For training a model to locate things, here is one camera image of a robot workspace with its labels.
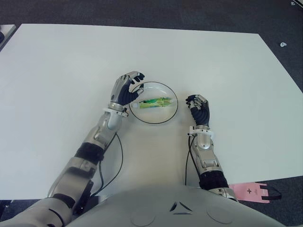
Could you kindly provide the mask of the left robot hand black silver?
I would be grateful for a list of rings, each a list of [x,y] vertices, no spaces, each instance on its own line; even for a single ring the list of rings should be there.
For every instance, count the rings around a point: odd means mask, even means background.
[[[130,86],[134,85],[136,82],[139,83],[144,77],[145,76],[142,73],[137,71],[132,71],[120,76],[114,84],[110,101],[121,106],[125,106],[134,101],[144,92],[144,85],[140,85],[134,92],[129,91]]]

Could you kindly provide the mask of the right robot hand black silver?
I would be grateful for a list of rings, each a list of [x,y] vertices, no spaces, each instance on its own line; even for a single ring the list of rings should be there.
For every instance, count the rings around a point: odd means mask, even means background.
[[[209,103],[202,95],[190,95],[186,99],[196,125],[209,126],[210,110]]]

